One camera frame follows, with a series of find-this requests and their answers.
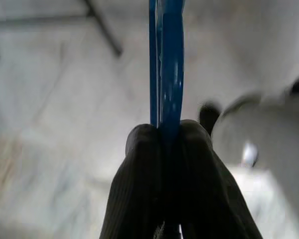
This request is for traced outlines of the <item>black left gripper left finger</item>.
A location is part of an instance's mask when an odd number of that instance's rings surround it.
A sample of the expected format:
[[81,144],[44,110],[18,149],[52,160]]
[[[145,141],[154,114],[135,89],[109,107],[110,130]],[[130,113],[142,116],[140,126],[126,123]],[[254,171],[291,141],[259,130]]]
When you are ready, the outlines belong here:
[[162,209],[161,144],[157,128],[137,125],[110,187],[102,239],[166,239]]

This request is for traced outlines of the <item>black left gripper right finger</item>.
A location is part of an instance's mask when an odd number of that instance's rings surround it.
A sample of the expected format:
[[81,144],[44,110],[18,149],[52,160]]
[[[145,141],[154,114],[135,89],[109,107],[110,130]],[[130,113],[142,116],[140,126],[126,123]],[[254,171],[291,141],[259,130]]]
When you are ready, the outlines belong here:
[[185,239],[260,239],[241,190],[196,121],[182,120],[175,145],[178,201]]

